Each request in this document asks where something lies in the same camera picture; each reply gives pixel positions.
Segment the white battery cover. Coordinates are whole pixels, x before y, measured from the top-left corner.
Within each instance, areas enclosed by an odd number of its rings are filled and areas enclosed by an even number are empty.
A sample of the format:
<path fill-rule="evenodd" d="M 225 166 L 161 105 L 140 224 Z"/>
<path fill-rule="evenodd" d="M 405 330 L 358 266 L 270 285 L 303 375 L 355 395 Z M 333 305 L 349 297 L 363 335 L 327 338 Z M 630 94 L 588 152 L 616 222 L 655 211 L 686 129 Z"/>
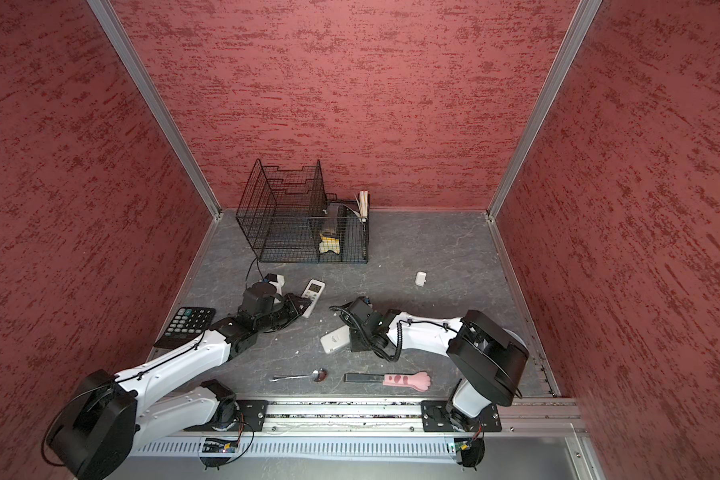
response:
<path fill-rule="evenodd" d="M 426 273 L 422 272 L 422 271 L 417 272 L 415 275 L 415 280 L 414 280 L 415 285 L 418 287 L 423 287 L 425 285 L 425 282 L 426 282 Z"/>

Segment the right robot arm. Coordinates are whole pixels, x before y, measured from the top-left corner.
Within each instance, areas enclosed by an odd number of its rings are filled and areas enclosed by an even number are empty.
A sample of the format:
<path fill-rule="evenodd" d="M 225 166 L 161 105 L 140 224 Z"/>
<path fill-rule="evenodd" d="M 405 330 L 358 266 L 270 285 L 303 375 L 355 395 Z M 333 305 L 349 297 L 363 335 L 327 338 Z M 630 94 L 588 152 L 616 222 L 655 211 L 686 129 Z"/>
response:
<path fill-rule="evenodd" d="M 461 378 L 446 402 L 452 427 L 472 431 L 491 405 L 509 407 L 522 396 L 520 381 L 529 351 L 520 336 L 478 310 L 461 317 L 435 319 L 390 309 L 381 314 L 358 297 L 329 308 L 349 329 L 350 348 L 396 362 L 405 350 L 448 358 Z"/>

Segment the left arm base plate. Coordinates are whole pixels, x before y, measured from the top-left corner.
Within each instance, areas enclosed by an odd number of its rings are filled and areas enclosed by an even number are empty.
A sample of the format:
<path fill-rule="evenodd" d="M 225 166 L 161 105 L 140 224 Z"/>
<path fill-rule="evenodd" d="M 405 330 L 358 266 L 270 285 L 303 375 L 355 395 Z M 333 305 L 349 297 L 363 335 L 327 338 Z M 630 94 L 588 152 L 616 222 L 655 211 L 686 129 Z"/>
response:
<path fill-rule="evenodd" d="M 241 428 L 260 432 L 266 418 L 269 402 L 266 400 L 222 401 L 211 420 L 185 428 L 186 432 L 239 432 Z"/>

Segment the grey white remote control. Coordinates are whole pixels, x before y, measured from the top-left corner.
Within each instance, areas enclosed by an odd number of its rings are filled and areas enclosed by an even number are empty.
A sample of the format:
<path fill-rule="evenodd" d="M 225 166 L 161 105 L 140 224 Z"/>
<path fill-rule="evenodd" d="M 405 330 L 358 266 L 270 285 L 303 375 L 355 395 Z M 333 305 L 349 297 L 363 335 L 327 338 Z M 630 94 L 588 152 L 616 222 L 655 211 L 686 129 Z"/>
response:
<path fill-rule="evenodd" d="M 351 342 L 350 328 L 346 325 L 326 333 L 320 338 L 320 344 L 326 354 L 331 354 L 348 346 Z"/>

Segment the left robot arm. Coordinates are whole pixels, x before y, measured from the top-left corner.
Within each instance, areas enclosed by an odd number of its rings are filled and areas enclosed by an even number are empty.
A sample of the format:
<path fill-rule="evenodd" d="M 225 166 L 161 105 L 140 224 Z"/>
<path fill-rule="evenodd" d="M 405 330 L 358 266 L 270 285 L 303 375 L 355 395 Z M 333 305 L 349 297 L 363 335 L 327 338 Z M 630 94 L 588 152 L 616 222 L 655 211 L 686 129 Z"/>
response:
<path fill-rule="evenodd" d="M 187 428 L 241 434 L 247 426 L 231 388 L 218 380 L 183 394 L 177 388 L 235 359 L 260 334 L 310 315 L 315 301 L 309 293 L 284 293 L 281 280 L 268 277 L 244 291 L 235 314 L 165 355 L 116 374 L 88 375 L 47 427 L 42 459 L 77 479 L 104 479 L 133 450 Z"/>

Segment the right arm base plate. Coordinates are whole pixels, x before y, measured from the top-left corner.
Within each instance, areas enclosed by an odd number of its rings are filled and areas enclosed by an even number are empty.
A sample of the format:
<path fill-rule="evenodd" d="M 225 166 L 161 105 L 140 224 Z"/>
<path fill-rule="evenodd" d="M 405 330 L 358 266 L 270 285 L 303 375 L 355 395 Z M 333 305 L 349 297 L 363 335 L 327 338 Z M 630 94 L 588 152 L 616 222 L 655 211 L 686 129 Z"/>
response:
<path fill-rule="evenodd" d="M 447 401 L 424 400 L 420 403 L 423 430 L 427 433 L 495 433 L 502 430 L 495 404 L 486 406 L 476 417 L 469 417 Z"/>

